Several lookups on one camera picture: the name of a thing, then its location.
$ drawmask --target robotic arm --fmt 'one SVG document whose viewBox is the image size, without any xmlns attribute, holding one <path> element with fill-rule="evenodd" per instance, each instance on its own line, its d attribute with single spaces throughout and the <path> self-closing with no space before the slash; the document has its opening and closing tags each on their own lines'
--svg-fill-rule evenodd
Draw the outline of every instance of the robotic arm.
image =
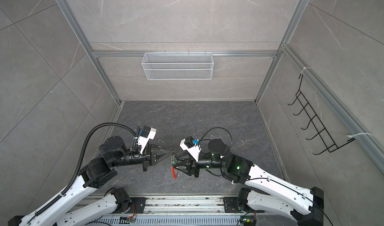
<svg viewBox="0 0 384 226">
<path fill-rule="evenodd" d="M 321 189 L 299 187 L 273 176 L 251 161 L 232 154 L 230 147 L 221 139 L 209 141 L 207 154 L 201 152 L 198 140 L 192 137 L 183 139 L 180 147 L 184 152 L 172 160 L 175 179 L 174 169 L 197 178 L 201 169 L 220 168 L 221 175 L 232 183 L 268 193 L 265 195 L 242 188 L 237 198 L 238 209 L 279 214 L 296 221 L 299 226 L 323 225 L 324 192 Z"/>
<path fill-rule="evenodd" d="M 126 148 L 121 137 L 110 137 L 99 146 L 101 157 L 91 160 L 80 169 L 89 138 L 103 126 L 120 126 L 129 130 L 134 135 L 132 150 Z M 8 222 L 8 226 L 78 226 L 104 214 L 126 212 L 131 204 L 131 199 L 124 188 L 118 188 L 112 190 L 103 199 L 68 213 L 80 200 L 116 176 L 117 172 L 114 167 L 142 164 L 143 171 L 147 171 L 147 167 L 154 166 L 170 156 L 172 151 L 148 143 L 155 137 L 155 134 L 156 129 L 147 126 L 141 130 L 137 127 L 136 132 L 117 123 L 103 123 L 94 127 L 84 142 L 73 180 L 29 215 L 12 218 Z"/>
</svg>

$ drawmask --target vertical metal post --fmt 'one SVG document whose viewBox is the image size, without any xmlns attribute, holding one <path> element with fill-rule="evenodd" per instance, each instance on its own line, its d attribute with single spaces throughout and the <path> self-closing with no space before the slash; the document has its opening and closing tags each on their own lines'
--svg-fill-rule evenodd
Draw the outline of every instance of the vertical metal post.
<svg viewBox="0 0 384 226">
<path fill-rule="evenodd" d="M 89 59 L 91 60 L 92 64 L 96 68 L 96 71 L 100 75 L 101 79 L 103 80 L 105 86 L 107 87 L 109 93 L 111 94 L 112 98 L 114 99 L 116 104 L 121 103 L 121 100 L 119 99 L 119 96 L 114 89 L 111 81 L 109 80 L 108 75 L 105 73 L 103 67 L 101 66 L 100 62 L 97 60 L 96 57 L 94 57 L 92 53 L 91 45 L 85 36 L 84 32 L 81 30 L 79 23 L 77 22 L 76 18 L 74 17 L 74 14 L 66 0 L 55 0 L 59 8 L 64 14 L 65 19 L 68 21 L 69 25 L 71 26 L 73 32 L 75 33 L 77 39 L 79 40 L 80 44 L 83 46 L 86 54 L 88 55 Z"/>
<path fill-rule="evenodd" d="M 269 66 L 268 72 L 266 73 L 263 83 L 260 86 L 259 92 L 257 93 L 257 96 L 255 98 L 255 102 L 258 104 L 260 103 L 261 98 L 263 97 L 263 94 L 269 84 L 269 81 L 272 78 L 273 73 L 276 70 L 277 64 L 279 63 L 279 60 L 281 58 L 281 49 L 284 46 L 284 44 L 288 43 L 293 35 L 293 32 L 295 31 L 297 24 L 299 23 L 301 16 L 303 15 L 305 8 L 307 7 L 310 0 L 299 0 L 299 2 L 296 5 L 295 11 L 293 12 L 291 21 L 288 23 L 288 26 L 285 30 L 285 33 L 283 35 L 283 38 L 280 41 L 280 45 L 277 49 L 277 56 L 274 60 L 272 60 L 271 65 Z"/>
</svg>

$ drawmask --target wall tile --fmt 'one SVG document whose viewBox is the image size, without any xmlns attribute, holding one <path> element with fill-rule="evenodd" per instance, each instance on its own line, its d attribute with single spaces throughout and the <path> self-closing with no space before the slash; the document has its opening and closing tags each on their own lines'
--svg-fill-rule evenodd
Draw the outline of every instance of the wall tile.
<svg viewBox="0 0 384 226">
<path fill-rule="evenodd" d="M 16 26 L 61 78 L 85 53 L 57 5 Z"/>
<path fill-rule="evenodd" d="M 52 171 L 49 173 L 39 192 L 35 196 L 35 199 L 30 205 L 27 214 L 43 205 L 69 183 L 79 160 L 79 155 L 81 147 L 84 143 L 84 139 L 89 131 L 97 124 L 98 123 L 93 118 L 93 116 L 88 113 L 83 123 L 75 133 L 74 137 L 71 139 L 70 143 L 56 162 Z M 95 150 L 97 150 L 97 147 L 99 146 L 99 142 L 103 136 L 103 133 L 104 129 L 101 128 L 92 135 L 86 149 L 87 157 L 84 157 L 85 163 L 88 163 L 91 160 Z"/>
<path fill-rule="evenodd" d="M 279 42 L 91 42 L 94 50 L 277 50 Z"/>
<path fill-rule="evenodd" d="M 13 21 L 20 21 L 56 4 L 55 0 L 0 0 L 0 7 Z"/>
<path fill-rule="evenodd" d="M 311 0 L 311 3 L 384 43 L 384 0 Z"/>
<path fill-rule="evenodd" d="M 263 76 L 211 80 L 148 80 L 110 77 L 121 100 L 254 100 Z"/>
<path fill-rule="evenodd" d="M 305 138 L 316 135 L 315 128 L 311 124 L 307 130 L 302 130 L 301 127 L 306 127 L 309 122 L 308 117 L 305 116 L 304 112 L 299 116 L 293 115 L 302 109 L 297 101 L 292 106 L 288 105 L 295 99 L 294 95 L 300 83 L 297 79 L 299 74 L 300 71 L 295 68 L 292 62 L 283 57 L 270 85 L 291 122 L 341 223 L 343 225 L 379 225 L 382 221 L 381 215 L 384 213 L 380 207 L 384 198 L 381 195 L 384 176 L 357 142 L 352 142 L 332 153 L 324 152 L 318 156 L 313 155 L 313 153 L 324 150 L 325 146 L 319 136 L 310 141 L 305 140 Z M 346 143 L 348 130 L 322 98 L 315 93 L 305 78 L 301 84 L 301 91 L 318 113 L 336 144 L 340 146 Z"/>
<path fill-rule="evenodd" d="M 108 89 L 104 87 L 89 112 L 98 123 L 107 123 L 111 121 L 115 109 L 116 103 Z"/>
<path fill-rule="evenodd" d="M 297 1 L 68 0 L 92 42 L 276 42 Z"/>
<path fill-rule="evenodd" d="M 88 110 L 99 96 L 104 87 L 88 56 L 83 56 L 76 65 L 63 77 L 63 82 Z"/>
<path fill-rule="evenodd" d="M 384 45 L 312 5 L 290 44 L 384 145 Z"/>
<path fill-rule="evenodd" d="M 260 108 L 289 181 L 306 188 L 318 187 L 324 189 L 324 185 L 320 183 L 294 128 L 270 86 L 267 87 L 263 95 Z M 341 225 L 333 206 L 329 202 L 327 191 L 324 192 L 324 205 L 324 211 L 333 225 Z M 326 218 L 324 218 L 324 225 L 330 225 Z"/>
<path fill-rule="evenodd" d="M 145 77 L 142 57 L 99 59 L 109 76 Z M 215 57 L 213 76 L 265 76 L 271 57 Z"/>
<path fill-rule="evenodd" d="M 0 31 L 0 141 L 59 81 L 15 26 Z"/>
<path fill-rule="evenodd" d="M 7 15 L 0 9 L 0 30 L 12 24 Z"/>
<path fill-rule="evenodd" d="M 59 82 L 0 143 L 2 221 L 26 212 L 87 113 Z"/>
</svg>

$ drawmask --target red object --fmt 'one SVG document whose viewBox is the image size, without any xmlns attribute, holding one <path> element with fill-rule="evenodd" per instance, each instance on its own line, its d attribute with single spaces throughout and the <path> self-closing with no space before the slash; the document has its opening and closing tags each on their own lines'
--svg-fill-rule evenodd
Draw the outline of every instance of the red object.
<svg viewBox="0 0 384 226">
<path fill-rule="evenodd" d="M 175 174 L 175 170 L 173 169 L 173 166 L 170 168 L 170 170 L 172 171 L 173 179 L 176 179 L 176 174 Z"/>
</svg>

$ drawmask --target white wire mesh basket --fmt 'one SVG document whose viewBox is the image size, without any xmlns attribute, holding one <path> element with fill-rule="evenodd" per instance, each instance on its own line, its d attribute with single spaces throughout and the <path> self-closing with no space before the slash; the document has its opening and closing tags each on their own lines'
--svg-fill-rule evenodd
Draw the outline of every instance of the white wire mesh basket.
<svg viewBox="0 0 384 226">
<path fill-rule="evenodd" d="M 149 52 L 141 64 L 148 80 L 212 79 L 214 57 L 205 52 Z"/>
</svg>

